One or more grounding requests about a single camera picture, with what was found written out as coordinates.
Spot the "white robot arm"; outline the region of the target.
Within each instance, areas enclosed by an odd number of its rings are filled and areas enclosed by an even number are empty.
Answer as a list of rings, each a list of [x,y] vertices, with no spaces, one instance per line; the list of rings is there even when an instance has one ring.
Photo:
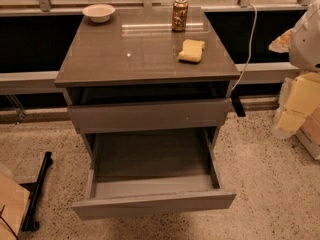
[[[300,73],[286,78],[280,90],[272,134],[279,139],[295,135],[320,104],[320,0],[313,2],[293,28],[270,45],[273,52],[289,54]]]

